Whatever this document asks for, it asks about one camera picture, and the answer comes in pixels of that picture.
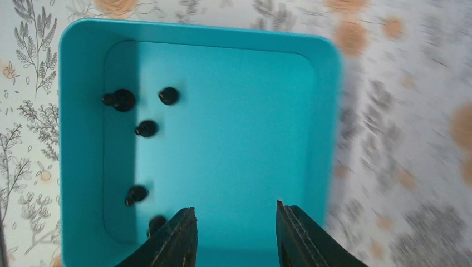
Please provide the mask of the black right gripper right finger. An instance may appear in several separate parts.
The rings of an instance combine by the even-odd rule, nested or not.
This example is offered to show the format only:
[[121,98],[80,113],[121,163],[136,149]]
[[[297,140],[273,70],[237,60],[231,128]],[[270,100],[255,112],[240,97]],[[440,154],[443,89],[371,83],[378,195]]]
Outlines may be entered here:
[[277,201],[276,236],[282,267],[367,267],[299,206]]

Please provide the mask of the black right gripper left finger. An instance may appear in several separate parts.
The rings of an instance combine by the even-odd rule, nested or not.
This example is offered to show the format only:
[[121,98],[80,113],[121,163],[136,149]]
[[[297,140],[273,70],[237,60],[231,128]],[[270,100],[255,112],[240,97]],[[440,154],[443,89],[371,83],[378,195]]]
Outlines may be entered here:
[[117,267],[196,266],[197,218],[193,207],[180,209]]

